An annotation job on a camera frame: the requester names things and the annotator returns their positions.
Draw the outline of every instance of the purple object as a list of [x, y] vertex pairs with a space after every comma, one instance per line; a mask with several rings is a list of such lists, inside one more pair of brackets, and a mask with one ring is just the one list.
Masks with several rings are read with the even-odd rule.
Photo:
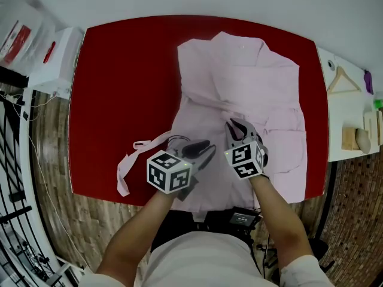
[[373, 90], [372, 90], [372, 76], [371, 76], [371, 72], [369, 72], [367, 70], [364, 71], [364, 82], [366, 83], [367, 92], [370, 93], [370, 94], [373, 94]]

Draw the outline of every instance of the white wall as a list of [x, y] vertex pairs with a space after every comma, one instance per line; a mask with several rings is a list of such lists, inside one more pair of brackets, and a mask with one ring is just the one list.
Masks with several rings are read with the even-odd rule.
[[205, 14], [250, 20], [314, 40], [373, 73], [383, 90], [383, 0], [41, 0], [66, 25]]

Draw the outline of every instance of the cable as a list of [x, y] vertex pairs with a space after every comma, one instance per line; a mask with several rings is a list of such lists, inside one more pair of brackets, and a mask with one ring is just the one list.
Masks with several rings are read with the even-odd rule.
[[43, 105], [47, 104], [49, 101], [53, 100], [55, 97], [57, 97], [57, 94], [55, 94], [52, 98], [50, 98], [48, 101], [46, 101], [46, 103], [39, 104], [39, 105], [36, 105], [36, 106], [32, 106], [31, 105], [31, 108], [37, 108], [39, 106], [43, 106]]
[[49, 194], [49, 192], [48, 192], [48, 186], [47, 186], [47, 183], [45, 182], [45, 177], [44, 177], [44, 174], [43, 174], [43, 172], [42, 172], [42, 168], [41, 168], [41, 165], [40, 165], [40, 161], [39, 161], [39, 159], [38, 159], [38, 154], [37, 154], [36, 146], [35, 146], [34, 142], [32, 141], [32, 138], [31, 138], [29, 135], [28, 135], [28, 137], [29, 137], [29, 140], [30, 140], [31, 143], [32, 143], [32, 146], [34, 147], [35, 154], [36, 154], [36, 158], [37, 158], [37, 165], [38, 165], [38, 167], [39, 167], [39, 169], [40, 169], [40, 173], [41, 173], [41, 176], [42, 176], [42, 181], [44, 182], [44, 185], [45, 185], [45, 189], [46, 189], [46, 191], [47, 191], [48, 198], [49, 198], [49, 200], [50, 200], [50, 203], [51, 203], [52, 206], [53, 206], [53, 209], [54, 209], [54, 211], [55, 211], [55, 213], [56, 213], [56, 215], [57, 215], [57, 218], [59, 219], [59, 222], [60, 222], [62, 228], [64, 229], [66, 235], [68, 236], [69, 240], [71, 241], [71, 243], [72, 243], [72, 245], [73, 245], [73, 248], [76, 250], [76, 252], [77, 252], [77, 253], [79, 254], [79, 256], [82, 258], [82, 260], [85, 262], [85, 265], [86, 265], [88, 268], [90, 268], [89, 265], [88, 265], [88, 263], [86, 262], [85, 258], [83, 257], [83, 255], [82, 255], [82, 254], [80, 253], [80, 251], [77, 249], [76, 245], [74, 244], [73, 240], [71, 239], [71, 236], [69, 235], [69, 233], [68, 233], [68, 231], [66, 230], [64, 224], [63, 224], [62, 221], [61, 221], [60, 215], [59, 215], [59, 213], [58, 213], [56, 207], [54, 206], [54, 203], [53, 203], [53, 201], [52, 201], [52, 198], [50, 197], [50, 194]]
[[[7, 100], [7, 101], [9, 101], [8, 99], [7, 99], [7, 97], [5, 97], [5, 96], [3, 96], [2, 94], [0, 94], [0, 96], [2, 96], [5, 100]], [[46, 103], [42, 103], [42, 104], [39, 104], [39, 105], [36, 105], [36, 106], [33, 106], [33, 105], [31, 105], [31, 108], [37, 108], [37, 107], [39, 107], [39, 106], [43, 106], [43, 105], [45, 105], [45, 104], [47, 104], [49, 101], [51, 101], [51, 100], [53, 100], [54, 98], [56, 98], [57, 97], [57, 94], [55, 94], [52, 98], [50, 98], [48, 101], [46, 101]], [[18, 103], [13, 103], [13, 102], [11, 102], [13, 105], [18, 105], [18, 106], [24, 106], [24, 105], [21, 105], [21, 104], [18, 104]]]
[[186, 136], [183, 135], [172, 135], [168, 138], [168, 148], [171, 146], [171, 142], [176, 140], [176, 139], [184, 139], [186, 141], [190, 141], [190, 139]]
[[[43, 104], [40, 104], [40, 105], [37, 105], [37, 106], [31, 106], [31, 107], [36, 108], [36, 107], [45, 105], [45, 104], [47, 104], [49, 101], [51, 101], [51, 100], [52, 100], [53, 98], [55, 98], [55, 97], [56, 97], [56, 96], [50, 98], [48, 101], [46, 101], [46, 103], [43, 103]], [[14, 107], [14, 105], [15, 105], [15, 104], [18, 105], [18, 106], [23, 106], [23, 105], [20, 105], [20, 104], [17, 104], [17, 103], [13, 103], [13, 102], [11, 102], [11, 103], [12, 103], [12, 105], [13, 105], [13, 109], [14, 109], [14, 111], [16, 112], [17, 116], [19, 116], [19, 118], [21, 118], [21, 116], [20, 116], [19, 113], [17, 112], [17, 109], [16, 109], [16, 107]], [[36, 116], [34, 119], [30, 119], [29, 121], [35, 121], [39, 116], [40, 116], [40, 110], [38, 111], [37, 116]]]
[[255, 257], [255, 255], [254, 255], [254, 249], [253, 249], [253, 246], [249, 246], [249, 248], [250, 248], [250, 254], [251, 254], [251, 257], [253, 258], [253, 261], [254, 261], [254, 263], [255, 263], [255, 265], [256, 265], [258, 271], [259, 271], [259, 274], [262, 275], [262, 272], [261, 272], [261, 270], [260, 270], [259, 267], [258, 267], [258, 264], [257, 264], [257, 261], [256, 261], [256, 257]]
[[265, 254], [263, 255], [263, 261], [262, 261], [263, 278], [264, 278], [264, 279], [266, 279], [265, 261], [266, 261], [266, 255], [268, 254], [269, 242], [270, 242], [270, 233], [269, 233], [269, 236], [268, 236], [268, 243], [267, 243], [267, 245], [266, 245], [266, 250], [265, 250]]

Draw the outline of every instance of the white t-shirt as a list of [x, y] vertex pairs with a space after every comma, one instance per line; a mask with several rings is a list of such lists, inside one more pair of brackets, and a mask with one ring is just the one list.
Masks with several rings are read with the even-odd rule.
[[[123, 287], [103, 274], [88, 274], [80, 287]], [[195, 231], [156, 248], [149, 259], [143, 287], [275, 286], [261, 277], [249, 247], [227, 234]], [[281, 271], [281, 286], [333, 286], [311, 255]]]

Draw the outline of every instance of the red table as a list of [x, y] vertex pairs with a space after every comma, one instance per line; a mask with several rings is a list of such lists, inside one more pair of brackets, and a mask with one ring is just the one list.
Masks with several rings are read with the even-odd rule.
[[[76, 194], [143, 205], [155, 192], [139, 156], [126, 177], [130, 195], [117, 192], [117, 164], [132, 143], [170, 130], [180, 104], [177, 46], [221, 31], [263, 39], [300, 65], [299, 95], [307, 131], [305, 197], [323, 194], [327, 152], [327, 96], [314, 42], [269, 26], [209, 16], [158, 16], [108, 23], [86, 32], [69, 112], [69, 168]], [[157, 104], [166, 99], [161, 110]]]

